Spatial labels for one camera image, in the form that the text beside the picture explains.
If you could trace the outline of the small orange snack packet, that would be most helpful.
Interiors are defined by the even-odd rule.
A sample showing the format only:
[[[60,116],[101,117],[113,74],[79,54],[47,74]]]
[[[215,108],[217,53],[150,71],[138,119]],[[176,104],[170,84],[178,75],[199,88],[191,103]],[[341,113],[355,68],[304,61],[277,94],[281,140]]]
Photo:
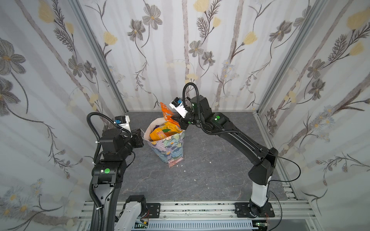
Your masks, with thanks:
[[[167,122],[171,122],[172,124],[177,124],[175,120],[172,119],[172,116],[174,116],[174,113],[162,102],[161,104],[161,110],[163,113],[163,117]]]

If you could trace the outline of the yellow snack bag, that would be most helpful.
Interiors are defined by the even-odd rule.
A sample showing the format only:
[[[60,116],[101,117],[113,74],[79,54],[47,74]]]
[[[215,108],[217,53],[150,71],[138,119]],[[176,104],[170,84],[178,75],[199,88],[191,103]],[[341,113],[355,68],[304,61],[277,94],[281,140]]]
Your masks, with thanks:
[[[166,122],[163,125],[157,126],[149,136],[152,141],[159,141],[181,132],[182,130],[179,126],[171,122]]]

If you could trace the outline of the white paper bag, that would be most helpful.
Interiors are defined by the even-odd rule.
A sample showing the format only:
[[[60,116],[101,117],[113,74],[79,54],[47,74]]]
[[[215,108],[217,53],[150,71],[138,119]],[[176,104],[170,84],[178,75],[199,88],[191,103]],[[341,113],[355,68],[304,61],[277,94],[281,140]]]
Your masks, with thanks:
[[[143,140],[149,145],[154,153],[169,167],[175,166],[184,159],[184,137],[185,131],[174,134],[169,137],[164,137],[161,140],[155,141],[150,137],[150,134],[162,125],[165,125],[164,118],[156,118],[153,120],[146,131],[144,132]]]

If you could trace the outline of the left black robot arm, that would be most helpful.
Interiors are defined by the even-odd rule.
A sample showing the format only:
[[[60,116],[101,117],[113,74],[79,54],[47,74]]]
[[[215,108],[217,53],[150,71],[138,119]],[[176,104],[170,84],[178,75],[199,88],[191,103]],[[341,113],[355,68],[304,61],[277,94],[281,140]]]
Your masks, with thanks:
[[[91,120],[94,115],[106,119],[114,127],[99,134]],[[102,113],[91,112],[86,120],[97,142],[92,179],[89,184],[89,195],[94,203],[90,229],[112,231],[123,176],[129,167],[126,159],[134,154],[134,149],[144,146],[142,131],[128,130],[129,121],[123,116],[110,119]]]

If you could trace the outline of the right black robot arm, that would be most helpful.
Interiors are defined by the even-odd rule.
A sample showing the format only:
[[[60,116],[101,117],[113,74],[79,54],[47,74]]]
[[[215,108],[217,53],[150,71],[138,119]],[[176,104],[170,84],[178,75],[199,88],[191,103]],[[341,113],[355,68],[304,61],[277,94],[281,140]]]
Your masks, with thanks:
[[[236,214],[239,217],[267,218],[272,208],[269,185],[280,158],[277,149],[259,144],[238,129],[226,115],[213,112],[207,98],[199,94],[195,83],[187,83],[182,97],[176,97],[170,107],[177,112],[172,119],[179,123],[182,130],[195,125],[207,135],[226,140],[249,159],[253,165],[248,172],[252,181],[252,194],[248,204],[236,206]]]

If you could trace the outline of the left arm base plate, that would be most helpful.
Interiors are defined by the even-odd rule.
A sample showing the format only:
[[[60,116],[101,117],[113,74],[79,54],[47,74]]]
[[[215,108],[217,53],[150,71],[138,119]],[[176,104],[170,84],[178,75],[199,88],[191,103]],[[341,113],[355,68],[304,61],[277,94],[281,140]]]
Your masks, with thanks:
[[[147,203],[144,218],[160,218],[161,204]]]

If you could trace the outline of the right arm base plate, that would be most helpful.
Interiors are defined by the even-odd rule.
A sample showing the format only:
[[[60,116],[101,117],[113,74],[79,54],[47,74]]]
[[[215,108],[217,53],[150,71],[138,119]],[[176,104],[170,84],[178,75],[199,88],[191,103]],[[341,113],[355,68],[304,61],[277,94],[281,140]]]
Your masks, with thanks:
[[[248,203],[235,203],[235,214],[238,218],[274,218],[275,213],[270,202],[259,207],[252,201]]]

